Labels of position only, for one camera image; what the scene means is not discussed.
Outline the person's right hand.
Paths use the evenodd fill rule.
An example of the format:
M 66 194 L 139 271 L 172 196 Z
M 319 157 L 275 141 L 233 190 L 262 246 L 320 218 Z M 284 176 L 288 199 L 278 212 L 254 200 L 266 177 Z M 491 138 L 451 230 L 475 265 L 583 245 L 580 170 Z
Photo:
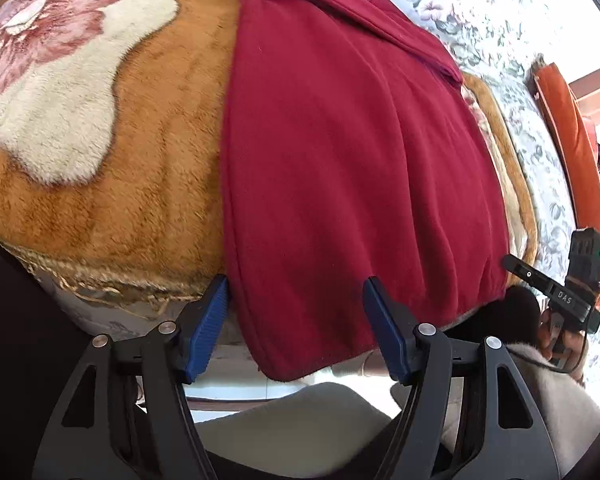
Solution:
M 540 317 L 538 348 L 547 361 L 574 372 L 580 366 L 582 354 L 588 350 L 588 343 L 582 333 L 562 330 L 556 334 L 550 320 L 550 310 L 546 309 Z

